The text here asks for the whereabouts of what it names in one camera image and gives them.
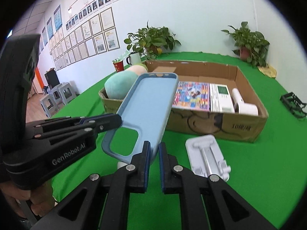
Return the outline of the person left hand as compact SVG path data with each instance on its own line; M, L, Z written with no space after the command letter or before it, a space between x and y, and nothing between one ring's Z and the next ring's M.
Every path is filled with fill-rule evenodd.
M1 183L1 192L13 211L22 218L26 218L20 207L21 201L30 200L31 210L35 215L43 217L55 206L51 180L32 191L19 189L12 181Z

